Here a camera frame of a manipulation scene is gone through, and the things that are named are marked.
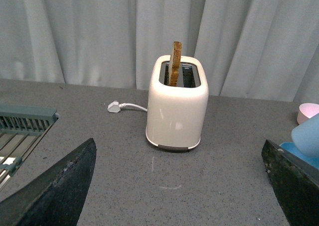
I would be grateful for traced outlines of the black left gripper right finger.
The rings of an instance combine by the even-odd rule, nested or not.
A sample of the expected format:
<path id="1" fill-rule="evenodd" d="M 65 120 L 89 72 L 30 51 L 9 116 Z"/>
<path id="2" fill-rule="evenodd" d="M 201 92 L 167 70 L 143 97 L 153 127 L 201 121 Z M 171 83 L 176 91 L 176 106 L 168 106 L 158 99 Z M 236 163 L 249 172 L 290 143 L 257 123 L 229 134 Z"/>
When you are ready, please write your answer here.
<path id="1" fill-rule="evenodd" d="M 319 170 L 266 140 L 262 158 L 271 186 L 291 226 L 319 224 Z"/>

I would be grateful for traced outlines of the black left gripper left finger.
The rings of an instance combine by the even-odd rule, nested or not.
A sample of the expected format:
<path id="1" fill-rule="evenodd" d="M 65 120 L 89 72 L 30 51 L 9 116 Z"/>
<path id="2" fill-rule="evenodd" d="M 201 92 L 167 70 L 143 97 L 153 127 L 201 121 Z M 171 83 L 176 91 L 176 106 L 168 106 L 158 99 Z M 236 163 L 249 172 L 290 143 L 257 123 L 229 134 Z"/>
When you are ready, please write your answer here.
<path id="1" fill-rule="evenodd" d="M 2 226 L 75 226 L 92 181 L 96 144 L 89 138 L 0 203 Z"/>

